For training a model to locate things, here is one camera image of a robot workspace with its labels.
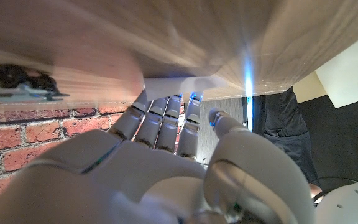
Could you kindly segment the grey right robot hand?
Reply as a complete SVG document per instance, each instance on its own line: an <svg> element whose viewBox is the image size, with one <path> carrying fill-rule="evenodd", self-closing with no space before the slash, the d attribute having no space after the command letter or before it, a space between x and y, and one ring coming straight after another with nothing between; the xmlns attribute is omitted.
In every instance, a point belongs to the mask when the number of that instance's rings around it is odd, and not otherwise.
<svg viewBox="0 0 358 224"><path fill-rule="evenodd" d="M301 169L224 111L209 114L210 163L194 160L201 99L191 95L179 138L180 97L141 93L108 131L42 153L0 195L0 223L313 223Z"/></svg>

